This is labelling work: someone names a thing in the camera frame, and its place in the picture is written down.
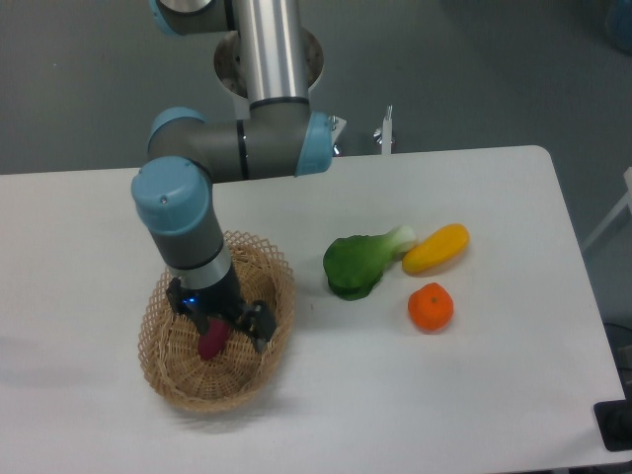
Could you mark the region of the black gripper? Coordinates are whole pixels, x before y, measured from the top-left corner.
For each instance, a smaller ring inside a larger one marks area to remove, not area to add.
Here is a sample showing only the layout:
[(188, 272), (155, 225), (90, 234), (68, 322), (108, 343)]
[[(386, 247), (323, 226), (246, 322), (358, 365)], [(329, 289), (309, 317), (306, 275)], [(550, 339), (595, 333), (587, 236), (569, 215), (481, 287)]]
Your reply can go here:
[(178, 277), (173, 277), (166, 295), (173, 312), (186, 316), (196, 326), (199, 350), (212, 349), (210, 319), (222, 320), (246, 335), (256, 353), (266, 349), (277, 329), (275, 314), (265, 301), (243, 302), (233, 266), (218, 282), (200, 289), (185, 288)]

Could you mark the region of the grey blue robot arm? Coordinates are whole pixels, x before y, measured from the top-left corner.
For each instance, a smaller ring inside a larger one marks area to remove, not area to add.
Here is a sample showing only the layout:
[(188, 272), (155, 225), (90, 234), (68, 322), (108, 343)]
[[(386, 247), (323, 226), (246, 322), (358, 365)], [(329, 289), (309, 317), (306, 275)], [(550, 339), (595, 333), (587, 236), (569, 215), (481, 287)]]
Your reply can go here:
[(330, 119), (310, 107), (299, 8), (294, 1), (154, 1), (150, 8), (174, 35), (237, 35), (249, 114), (209, 123), (187, 108), (161, 113), (131, 183), (136, 211), (171, 275), (173, 311), (197, 329), (200, 357), (218, 355), (234, 331), (261, 351), (276, 318), (265, 303), (243, 299), (212, 188), (321, 173), (332, 163)]

